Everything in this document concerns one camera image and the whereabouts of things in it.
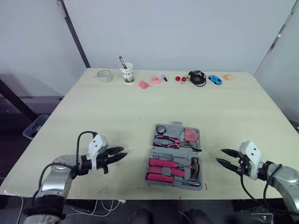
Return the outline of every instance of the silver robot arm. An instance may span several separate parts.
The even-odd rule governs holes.
[[[229,156],[240,158],[239,166],[217,158],[216,160],[222,166],[240,176],[246,175],[252,180],[268,181],[269,185],[281,194],[292,219],[299,221],[299,171],[269,161],[263,163],[261,152],[252,141],[242,143],[239,151],[232,149],[221,151]]]
[[[121,160],[126,153],[119,153],[123,147],[107,148],[104,136],[93,133],[88,154],[78,156],[64,155],[56,158],[49,175],[39,183],[39,190],[34,195],[32,207],[28,210],[24,224],[59,224],[65,218],[63,207],[69,194],[72,180],[77,175],[86,175],[89,170],[104,169],[108,173],[108,164]]]

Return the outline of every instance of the small orange ball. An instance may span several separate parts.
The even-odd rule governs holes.
[[[231,79],[232,79],[232,75],[231,75],[231,74],[226,74],[226,75],[224,76],[224,78],[225,78],[226,80],[231,80]]]

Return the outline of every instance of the white wall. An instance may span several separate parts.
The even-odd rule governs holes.
[[[255,77],[285,116],[299,122],[298,7]]]
[[[0,78],[19,96],[63,96],[85,71],[55,0],[0,1]]]
[[[92,67],[255,73],[295,0],[65,0]]]

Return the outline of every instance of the blue toy car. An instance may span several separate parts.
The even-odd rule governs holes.
[[[219,79],[218,76],[211,75],[209,76],[209,79],[216,85],[222,84],[222,81]]]

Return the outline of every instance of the tool kit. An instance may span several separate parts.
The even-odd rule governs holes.
[[[203,188],[199,129],[157,124],[146,167],[146,182],[189,190]]]

